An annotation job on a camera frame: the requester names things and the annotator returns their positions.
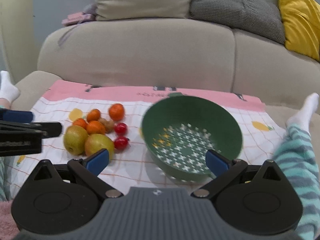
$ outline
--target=orange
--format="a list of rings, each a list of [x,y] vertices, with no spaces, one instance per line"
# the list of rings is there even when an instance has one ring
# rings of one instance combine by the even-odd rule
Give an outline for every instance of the orange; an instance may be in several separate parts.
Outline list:
[[[97,121],[101,117],[99,109],[92,109],[87,115],[87,122]]]
[[[85,121],[85,119],[83,118],[78,118],[77,120],[75,120],[72,125],[78,125],[81,126],[84,129],[87,129],[87,122]]]
[[[106,128],[102,123],[98,121],[91,121],[87,125],[87,132],[88,134],[93,134],[93,133],[105,134]]]
[[[121,104],[114,104],[109,108],[110,118],[118,122],[124,118],[124,107]]]

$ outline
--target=round black disc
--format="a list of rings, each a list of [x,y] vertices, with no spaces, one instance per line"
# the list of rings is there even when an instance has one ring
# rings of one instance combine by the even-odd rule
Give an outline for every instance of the round black disc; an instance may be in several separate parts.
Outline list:
[[[222,191],[215,203],[221,218],[254,235],[276,235],[294,228],[301,217],[299,199],[285,189],[258,183],[238,184]]]
[[[22,188],[12,204],[12,216],[18,228],[42,235],[77,229],[98,210],[99,201],[91,190],[64,182]]]

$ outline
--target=white sock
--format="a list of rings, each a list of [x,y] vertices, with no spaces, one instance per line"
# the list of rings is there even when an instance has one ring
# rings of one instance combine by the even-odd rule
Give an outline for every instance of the white sock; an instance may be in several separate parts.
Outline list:
[[[0,85],[0,98],[7,99],[11,104],[20,96],[20,91],[14,85],[11,84],[10,75],[8,71],[2,70],[1,85]]]
[[[318,109],[319,104],[319,95],[313,93],[309,95],[304,101],[303,107],[297,112],[294,116],[290,117],[286,125],[289,126],[292,123],[296,123],[300,126],[301,129],[309,132],[309,124],[313,113]]]

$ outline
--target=red tomato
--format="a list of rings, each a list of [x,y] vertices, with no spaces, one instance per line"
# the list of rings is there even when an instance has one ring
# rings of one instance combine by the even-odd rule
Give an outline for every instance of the red tomato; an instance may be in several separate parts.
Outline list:
[[[128,131],[128,126],[121,122],[121,123],[118,123],[116,124],[115,126],[115,132],[118,136],[124,136]]]
[[[117,139],[114,140],[113,142],[115,144],[115,148],[117,150],[124,150],[126,147],[129,145],[129,139],[124,136],[119,136]]]

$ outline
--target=pink fluffy blanket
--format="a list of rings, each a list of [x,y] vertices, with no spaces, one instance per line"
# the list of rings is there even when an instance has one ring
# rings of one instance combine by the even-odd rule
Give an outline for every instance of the pink fluffy blanket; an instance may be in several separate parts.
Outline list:
[[[0,240],[11,240],[18,233],[19,229],[11,215],[10,202],[0,202]]]

